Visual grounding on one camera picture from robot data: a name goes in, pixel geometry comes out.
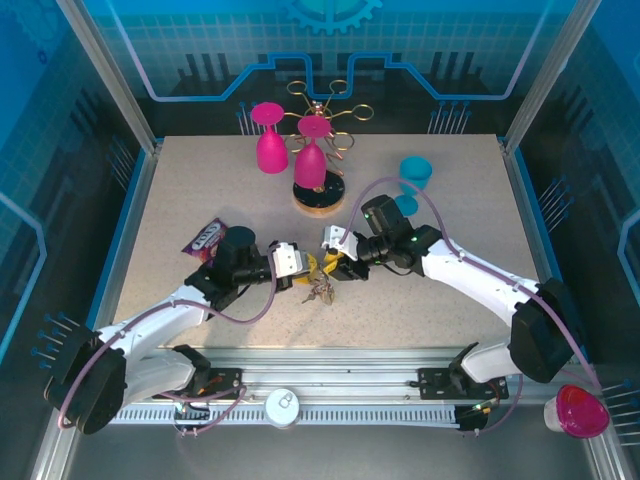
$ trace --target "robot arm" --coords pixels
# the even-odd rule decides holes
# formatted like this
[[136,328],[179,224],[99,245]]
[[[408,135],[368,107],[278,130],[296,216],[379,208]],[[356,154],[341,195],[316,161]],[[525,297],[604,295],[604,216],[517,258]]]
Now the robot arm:
[[[294,278],[309,271],[307,254],[295,243],[274,242],[268,255],[275,267],[276,293],[290,288]],[[214,262],[202,265],[185,285],[147,312],[178,300],[222,311],[239,297],[239,287],[271,281],[270,265],[269,258],[260,255],[251,230],[229,228]],[[53,362],[45,398],[60,408],[82,367],[105,342],[120,335],[80,383],[67,411],[67,419],[83,433],[98,431],[120,408],[136,400],[167,391],[193,397],[208,383],[208,360],[188,346],[144,357],[184,330],[200,325],[210,314],[197,306],[178,304],[154,311],[122,334],[122,329],[139,316],[97,332],[85,326],[74,328]]]
[[[362,207],[374,236],[364,237],[331,226],[324,231],[323,246],[338,260],[329,273],[338,280],[366,280],[369,268],[394,262],[422,277],[437,280],[464,293],[494,312],[510,327],[510,338],[490,344],[473,344],[450,366],[452,375],[467,377],[474,383],[523,373],[547,383],[571,358],[571,351],[551,318],[524,292],[507,285],[487,271],[462,261],[430,226],[414,229],[402,216],[393,199],[378,196]],[[544,284],[521,278],[473,256],[451,242],[461,257],[507,276],[514,283],[541,296],[551,305],[572,336],[580,338],[575,307],[564,285],[551,279]]]

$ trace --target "white lid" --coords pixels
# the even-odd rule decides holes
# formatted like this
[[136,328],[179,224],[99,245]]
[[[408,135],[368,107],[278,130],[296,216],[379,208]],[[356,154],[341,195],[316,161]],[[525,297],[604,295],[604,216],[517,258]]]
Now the white lid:
[[269,394],[267,401],[264,402],[264,409],[267,420],[271,425],[285,428],[298,418],[300,402],[296,394],[291,390],[279,388]]

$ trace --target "table surface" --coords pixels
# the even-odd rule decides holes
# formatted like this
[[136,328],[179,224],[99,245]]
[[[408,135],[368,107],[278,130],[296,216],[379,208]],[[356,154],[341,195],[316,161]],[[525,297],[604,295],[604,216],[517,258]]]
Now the table surface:
[[[462,247],[513,273],[536,278],[513,192],[493,135],[356,135],[347,153],[346,197],[332,214],[311,217],[293,202],[293,159],[279,175],[256,166],[254,136],[167,137],[118,304],[115,321],[129,318],[170,295],[199,266],[182,248],[213,218],[256,232],[262,252],[273,240],[295,241],[319,253],[325,225],[344,225],[353,202],[373,180],[397,175],[400,161],[422,155],[433,165],[427,186],[447,231]],[[373,195],[400,194],[397,185]],[[362,216],[355,229],[370,230]],[[411,222],[436,225],[420,204]],[[417,275],[399,278],[374,269],[368,282],[335,282],[336,300],[302,304],[308,286],[278,294],[253,326],[212,319],[171,345],[194,347],[399,348],[463,346],[508,335],[480,304],[447,285]],[[268,285],[251,287],[225,313],[250,318],[267,299]]]

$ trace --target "snack bag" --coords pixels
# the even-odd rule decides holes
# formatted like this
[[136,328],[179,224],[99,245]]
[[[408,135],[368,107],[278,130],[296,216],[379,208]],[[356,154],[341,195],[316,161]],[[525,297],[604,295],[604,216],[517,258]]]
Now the snack bag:
[[226,231],[227,226],[219,218],[214,218],[182,251],[199,258],[202,263],[211,262]]

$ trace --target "transparent panel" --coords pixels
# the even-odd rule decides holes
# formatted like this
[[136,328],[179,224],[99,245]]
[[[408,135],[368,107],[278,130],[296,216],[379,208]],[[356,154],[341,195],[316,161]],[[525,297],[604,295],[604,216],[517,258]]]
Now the transparent panel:
[[90,317],[139,151],[55,2],[28,3],[0,2],[3,478],[30,474],[63,339],[45,317]]
[[639,16],[602,2],[521,145],[556,275],[612,384],[640,373]]
[[337,78],[376,109],[355,132],[504,133],[574,1],[85,4],[155,133],[179,135],[252,133],[252,103],[300,109],[289,82],[323,100]]

